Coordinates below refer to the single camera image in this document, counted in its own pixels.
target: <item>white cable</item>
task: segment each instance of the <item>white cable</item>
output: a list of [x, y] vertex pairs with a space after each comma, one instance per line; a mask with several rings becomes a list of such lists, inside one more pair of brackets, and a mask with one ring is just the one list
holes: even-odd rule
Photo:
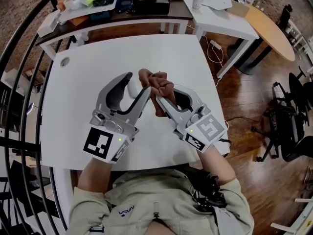
[[217, 83], [216, 83], [215, 87], [217, 87], [217, 85], [219, 84], [220, 80], [221, 80], [221, 78], [219, 80], [217, 80]]
[[[220, 64], [221, 67], [223, 67], [223, 65], [222, 65], [222, 62], [223, 62], [223, 60], [224, 60], [223, 49], [221, 49], [221, 51], [222, 51], [222, 60], [220, 60], [219, 56], [216, 54], [216, 52], [215, 52], [215, 50], [214, 50], [214, 45], [212, 45], [212, 50], [213, 50], [214, 54], [216, 55], [217, 59], [219, 60], [219, 62], [213, 61], [213, 60], [209, 57], [209, 41], [208, 41], [208, 39], [207, 39], [206, 36], [203, 36], [203, 37], [205, 37], [206, 43], [207, 43], [207, 50], [206, 50], [207, 58], [208, 58], [211, 62], [216, 63], [216, 64]], [[217, 81], [215, 87], [217, 87], [217, 85], [219, 84], [219, 81], [220, 81], [220, 80], [221, 80], [221, 78]]]
[[216, 64], [220, 64], [220, 65], [223, 67], [223, 65], [222, 65], [222, 61], [224, 60], [224, 53], [223, 53], [223, 50], [221, 49], [222, 54], [223, 54], [223, 56], [222, 56], [222, 61], [221, 61], [221, 60], [219, 59], [218, 55], [216, 54], [216, 52], [215, 52], [214, 49], [213, 49], [214, 46], [212, 47], [212, 50], [214, 51], [215, 55], [217, 56], [219, 62], [213, 61], [213, 60], [209, 57], [209, 41], [207, 40], [207, 37], [206, 37], [206, 36], [204, 36], [204, 37], [205, 37], [206, 43], [207, 43], [207, 50], [206, 50], [207, 58], [208, 58], [211, 62], [216, 63]]

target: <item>shirt logo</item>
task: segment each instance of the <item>shirt logo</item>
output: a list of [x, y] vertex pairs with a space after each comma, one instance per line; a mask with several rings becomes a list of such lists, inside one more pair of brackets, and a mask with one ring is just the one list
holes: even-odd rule
[[124, 211], [119, 211], [118, 213], [121, 215], [121, 217], [125, 217], [127, 213], [130, 213], [134, 209], [134, 206], [131, 206], [129, 209]]

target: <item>wooden tabletop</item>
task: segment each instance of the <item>wooden tabletop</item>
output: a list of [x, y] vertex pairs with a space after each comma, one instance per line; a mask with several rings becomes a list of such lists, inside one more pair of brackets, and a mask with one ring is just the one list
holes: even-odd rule
[[246, 19], [273, 50], [289, 61], [295, 60], [294, 51], [286, 36], [267, 15], [251, 6]]
[[39, 38], [36, 42], [36, 45], [40, 45], [45, 43], [51, 39], [62, 36], [64, 34], [74, 32], [76, 30], [85, 29], [88, 27], [108, 24], [120, 21], [128, 21], [128, 20], [140, 20], [140, 19], [160, 19], [160, 18], [168, 18], [168, 19], [182, 19], [182, 20], [192, 20], [193, 17], [189, 12], [188, 7], [186, 6], [184, 1], [171, 1], [170, 2], [170, 11], [168, 14], [147, 14], [147, 15], [139, 15], [139, 14], [129, 14], [127, 12], [116, 13], [113, 12], [113, 16], [111, 19], [98, 19], [91, 20], [88, 19], [81, 23], [78, 26], [74, 26], [70, 22], [66, 22], [64, 25], [57, 25], [54, 31], [42, 38]]

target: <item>curved metal railing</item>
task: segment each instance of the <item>curved metal railing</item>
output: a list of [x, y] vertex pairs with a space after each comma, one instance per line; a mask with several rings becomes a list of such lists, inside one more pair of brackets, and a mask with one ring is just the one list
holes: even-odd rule
[[[20, 24], [20, 26], [14, 32], [10, 41], [6, 45], [6, 47], [2, 53], [2, 56], [0, 57], [0, 77], [2, 77], [4, 70], [5, 70], [5, 67], [6, 67], [6, 65], [7, 65], [8, 61], [11, 57], [13, 50], [15, 49], [16, 45], [18, 44], [20, 38], [25, 33], [28, 26], [33, 22], [33, 20], [38, 15], [38, 13], [49, 2], [52, 3], [54, 10], [56, 10], [57, 9], [56, 8], [57, 0], [41, 0], [35, 6], [35, 8], [32, 9], [32, 11], [25, 18], [25, 20]], [[25, 230], [25, 234], [28, 234], [28, 235], [33, 234], [34, 231], [32, 231], [31, 227], [25, 222], [24, 216], [21, 212], [21, 208], [19, 206], [18, 199], [16, 197], [17, 196], [16, 189], [11, 187], [14, 183], [14, 181], [13, 181], [14, 179], [12, 178], [11, 171], [10, 171], [9, 148], [14, 148], [14, 149], [20, 150], [21, 158], [22, 158], [22, 177], [23, 177], [23, 182], [24, 182], [24, 186], [25, 186], [25, 190], [26, 190], [26, 196], [27, 196], [31, 211], [34, 215], [34, 218], [35, 218], [37, 224], [38, 224], [40, 233], [42, 235], [46, 235], [46, 231], [44, 230], [44, 227], [43, 227], [43, 225], [42, 225], [42, 223], [41, 223], [41, 221], [37, 215], [37, 212], [34, 209], [34, 206], [32, 203], [32, 198], [30, 196], [29, 185], [28, 185], [28, 181], [27, 181], [26, 158], [25, 157], [29, 152], [32, 152], [32, 154], [35, 154], [37, 177], [39, 179], [39, 186], [40, 186], [40, 191], [41, 191], [41, 195], [42, 195], [42, 199], [43, 199], [43, 205], [45, 208], [45, 212], [48, 216], [48, 219], [51, 223], [51, 226], [52, 226], [54, 233], [56, 235], [59, 235], [59, 232], [56, 228], [56, 225], [52, 219], [49, 208], [47, 206], [47, 198], [45, 195], [44, 183], [43, 183], [41, 165], [40, 165], [40, 158], [41, 158], [41, 145], [40, 145], [40, 124], [41, 123], [40, 122], [41, 122], [43, 101], [44, 101], [44, 97], [45, 97], [45, 89], [46, 89], [46, 85], [47, 85], [49, 74], [50, 74], [50, 71], [52, 68], [53, 61], [51, 61], [49, 68], [47, 69], [47, 72], [45, 75], [45, 81], [44, 81], [44, 84], [43, 84], [42, 90], [41, 90], [41, 97], [40, 97], [40, 101], [39, 101], [37, 120], [36, 120], [35, 143], [25, 142], [26, 120], [27, 120], [26, 111], [28, 109], [29, 100], [30, 100], [32, 88], [33, 88], [33, 85], [35, 82], [36, 74], [39, 70], [41, 61], [42, 61], [44, 54], [45, 54], [44, 51], [41, 52], [41, 54], [40, 54], [40, 56], [36, 62], [32, 77], [30, 79], [29, 88], [27, 90], [27, 93], [25, 94], [25, 98], [24, 98], [24, 102], [23, 102], [23, 108], [22, 108], [22, 115], [21, 115], [21, 127], [20, 127], [20, 132], [19, 132], [19, 140], [17, 141], [17, 140], [13, 140], [13, 139], [9, 138], [9, 128], [10, 128], [10, 124], [11, 124], [12, 103], [14, 102], [14, 94], [16, 93], [16, 89], [17, 89], [18, 82], [19, 82], [20, 76], [22, 74], [23, 68], [26, 64], [26, 61], [29, 57], [29, 54], [31, 53], [31, 51], [32, 51], [32, 49], [33, 49], [33, 47], [37, 41], [37, 38], [38, 38], [38, 35], [36, 34], [35, 37], [32, 39], [32, 41], [30, 42], [30, 44], [28, 45], [28, 47], [24, 53], [22, 61], [19, 65], [18, 72], [16, 74], [14, 85], [12, 86], [9, 101], [8, 101], [7, 114], [6, 114], [6, 118], [5, 118], [6, 124], [5, 124], [5, 130], [4, 130], [4, 138], [0, 137], [0, 146], [4, 147], [5, 165], [6, 165], [6, 172], [7, 172], [7, 179], [3, 180], [3, 182], [5, 182], [5, 186], [7, 184], [9, 185], [9, 194], [11, 194], [11, 197], [12, 197], [13, 202], [14, 202], [14, 214], [15, 214], [16, 223], [18, 223], [18, 221], [20, 220], [21, 224], [23, 226], [23, 229]], [[62, 43], [62, 40], [60, 40], [58, 42], [56, 49], [55, 49], [56, 52], [58, 52], [61, 43]], [[69, 48], [70, 43], [71, 43], [71, 39], [69, 39], [67, 46], [66, 46], [66, 49]], [[64, 220], [62, 211], [61, 211], [60, 202], [59, 202], [56, 187], [55, 187], [53, 168], [50, 167], [49, 172], [50, 172], [50, 180], [51, 180], [51, 186], [52, 186], [53, 195], [54, 195], [54, 199], [55, 199], [56, 209], [57, 209], [59, 218], [61, 220], [61, 223], [62, 223], [64, 229], [67, 230], [67, 225], [66, 225], [66, 222]], [[0, 203], [0, 220], [1, 220], [2, 227], [4, 228], [4, 230], [9, 235], [14, 234], [13, 229], [12, 229], [12, 225], [11, 225], [10, 204], [9, 203], [8, 203], [8, 216], [6, 216], [5, 211], [3, 209], [3, 202]]]

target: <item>black chair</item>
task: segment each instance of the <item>black chair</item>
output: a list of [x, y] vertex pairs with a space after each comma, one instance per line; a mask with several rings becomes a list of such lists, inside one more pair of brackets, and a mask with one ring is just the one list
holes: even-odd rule
[[298, 76], [289, 73], [290, 93], [287, 93], [280, 83], [274, 83], [274, 87], [279, 86], [284, 94], [284, 98], [277, 97], [275, 99], [285, 102], [288, 107], [292, 107], [291, 102], [294, 101], [299, 113], [304, 116], [305, 122], [310, 126], [308, 111], [311, 109], [310, 100], [312, 101], [312, 82], [305, 84], [305, 87], [302, 86], [299, 78], [305, 76], [305, 74], [300, 66], [299, 69], [301, 72]]
[[306, 98], [308, 99], [308, 107], [310, 110], [313, 109], [313, 82], [308, 82], [303, 85], [303, 90]]
[[274, 146], [276, 155], [279, 157], [278, 147], [281, 147], [281, 154], [285, 161], [289, 162], [299, 156], [305, 155], [313, 157], [309, 147], [313, 144], [313, 137], [304, 138], [304, 123], [309, 123], [308, 111], [312, 109], [313, 82], [302, 86], [299, 78], [305, 76], [300, 69], [300, 74], [295, 76], [289, 74], [290, 93], [287, 93], [278, 82], [274, 86], [279, 86], [284, 94], [284, 98], [275, 98], [277, 101], [283, 101], [286, 106], [279, 105], [274, 110], [268, 111], [264, 116], [269, 119], [270, 131], [267, 133], [258, 131], [252, 127], [252, 132], [258, 132], [270, 139], [269, 145], [263, 157], [257, 157], [257, 162], [263, 162]]
[[282, 30], [285, 31], [288, 26], [288, 21], [290, 19], [290, 12], [292, 11], [292, 7], [290, 4], [286, 5], [283, 9], [282, 15], [277, 22], [277, 26]]
[[285, 157], [286, 150], [282, 145], [288, 143], [287, 147], [291, 152], [297, 146], [298, 142], [304, 137], [304, 119], [302, 115], [297, 115], [293, 107], [278, 106], [276, 109], [264, 113], [265, 117], [269, 119], [269, 132], [262, 132], [257, 130], [254, 126], [251, 128], [252, 132], [258, 132], [269, 138], [269, 144], [263, 157], [257, 157], [257, 162], [263, 162], [274, 146], [276, 154], [272, 156], [273, 159], [279, 157], [278, 147], [281, 146], [282, 157]]

